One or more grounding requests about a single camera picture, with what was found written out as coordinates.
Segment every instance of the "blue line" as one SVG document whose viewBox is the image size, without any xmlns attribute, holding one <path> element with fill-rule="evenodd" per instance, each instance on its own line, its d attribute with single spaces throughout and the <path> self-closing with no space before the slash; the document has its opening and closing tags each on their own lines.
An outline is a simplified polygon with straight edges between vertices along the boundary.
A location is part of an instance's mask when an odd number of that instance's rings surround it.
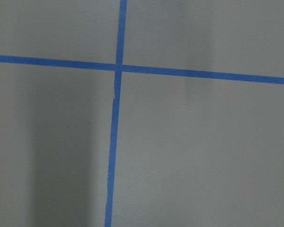
<svg viewBox="0 0 284 227">
<path fill-rule="evenodd" d="M 133 66 L 133 65 L 123 65 L 122 71 L 134 72 L 134 73 L 182 76 L 182 77 L 227 79 L 227 80 L 238 80 L 238 81 L 249 81 L 249 82 L 260 82 L 260 83 L 271 83 L 271 84 L 284 84 L 284 78 L 282 77 L 267 77 L 267 76 L 225 73 L 225 72 L 177 70 L 177 69 L 155 68 L 155 67 L 144 67 L 144 66 Z"/>
<path fill-rule="evenodd" d="M 0 62 L 115 71 L 114 64 L 86 62 L 86 61 L 67 61 L 67 60 L 56 60 L 56 59 L 45 59 L 45 58 L 29 58 L 29 57 L 0 55 Z"/>
<path fill-rule="evenodd" d="M 116 149 L 117 149 L 119 106 L 120 106 L 120 93 L 121 93 L 121 81 L 122 81 L 126 6 L 127 6 L 127 0 L 120 0 L 117 50 L 116 50 L 116 60 L 115 60 L 116 63 L 115 83 L 114 83 L 115 97 L 113 100 L 112 125 L 110 131 L 105 227 L 111 227 L 112 225 L 114 182 L 115 182 L 115 158 L 116 158 Z"/>
</svg>

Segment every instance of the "gray floor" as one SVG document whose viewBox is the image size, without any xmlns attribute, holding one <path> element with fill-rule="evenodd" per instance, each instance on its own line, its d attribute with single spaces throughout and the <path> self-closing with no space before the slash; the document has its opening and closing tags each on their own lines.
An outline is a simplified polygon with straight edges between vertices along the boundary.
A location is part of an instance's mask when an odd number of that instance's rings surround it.
<svg viewBox="0 0 284 227">
<path fill-rule="evenodd" d="M 119 1 L 0 1 L 0 54 L 115 63 Z M 284 77 L 284 0 L 128 0 L 124 64 Z M 0 227 L 101 227 L 114 72 L 0 63 Z M 284 226 L 284 85 L 123 73 L 114 227 Z"/>
</svg>

